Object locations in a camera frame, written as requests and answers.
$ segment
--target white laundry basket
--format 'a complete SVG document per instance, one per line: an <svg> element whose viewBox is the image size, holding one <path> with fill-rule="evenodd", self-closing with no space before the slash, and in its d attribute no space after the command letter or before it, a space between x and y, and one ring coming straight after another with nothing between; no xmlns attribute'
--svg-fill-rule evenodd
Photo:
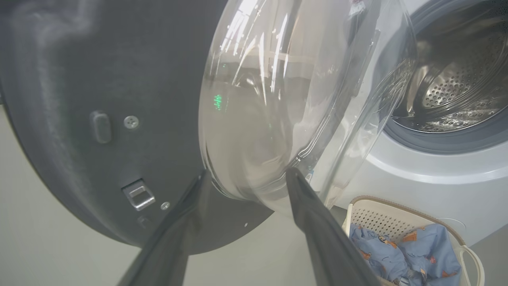
<svg viewBox="0 0 508 286"><path fill-rule="evenodd" d="M453 250L457 256L457 260L462 266L460 286L471 286L464 265L465 252L472 256L476 264L478 272L477 286L485 285L485 272L482 262L476 253L466 246L465 242L456 231L436 218L383 199L360 196L355 198L347 208L347 217L344 221L344 225L342 225L342 229L348 237L350 235L351 223L361 225L380 235L388 235L395 243L399 243L406 234L417 227L433 223L442 224L448 229ZM380 280L384 285L393 285L386 280Z"/></svg>

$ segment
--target cartoon print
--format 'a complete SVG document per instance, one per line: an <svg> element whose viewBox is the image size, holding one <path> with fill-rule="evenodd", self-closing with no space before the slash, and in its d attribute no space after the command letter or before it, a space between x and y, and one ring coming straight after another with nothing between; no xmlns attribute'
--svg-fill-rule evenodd
<svg viewBox="0 0 508 286"><path fill-rule="evenodd" d="M408 235L406 235L402 241L403 242L408 242L408 241L416 241L417 239L417 234L416 234L416 231L412 232L412 233L409 233Z"/></svg>
<svg viewBox="0 0 508 286"><path fill-rule="evenodd" d="M363 259L365 259L365 260L369 260L370 259L371 253L366 254L361 249L359 249L359 251L362 253Z"/></svg>
<svg viewBox="0 0 508 286"><path fill-rule="evenodd" d="M448 273L446 273L446 272L443 270L443 273L442 273L443 278L445 278L445 277L452 277L452 276L454 276L454 275L457 275L457 272L454 272L454 273L452 273L452 274L448 274Z"/></svg>
<svg viewBox="0 0 508 286"><path fill-rule="evenodd" d="M384 238L382 236L379 236L379 241L383 242L384 244L390 244L391 246L393 246L393 248L397 248L397 244L387 240L386 238Z"/></svg>

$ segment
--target blue clothing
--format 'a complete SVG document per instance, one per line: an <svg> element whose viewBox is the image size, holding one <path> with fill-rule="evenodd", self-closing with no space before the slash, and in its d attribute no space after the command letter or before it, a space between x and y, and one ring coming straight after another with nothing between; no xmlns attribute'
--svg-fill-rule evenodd
<svg viewBox="0 0 508 286"><path fill-rule="evenodd" d="M379 236L371 230L351 224L350 238L377 276L395 281L407 275L408 265L404 254L395 243L390 242L388 236Z"/></svg>
<svg viewBox="0 0 508 286"><path fill-rule="evenodd" d="M458 286L462 270L440 224L417 228L399 245L388 236L351 224L350 239L372 271L388 281L408 286Z"/></svg>

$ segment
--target front-loading washing machine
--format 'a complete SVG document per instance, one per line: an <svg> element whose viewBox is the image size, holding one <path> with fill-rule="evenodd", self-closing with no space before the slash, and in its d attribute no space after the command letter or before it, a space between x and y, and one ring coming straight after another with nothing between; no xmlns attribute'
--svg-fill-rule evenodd
<svg viewBox="0 0 508 286"><path fill-rule="evenodd" d="M419 66L359 173L336 201L383 197L474 244L508 223L504 8L429 1L412 13Z"/></svg>

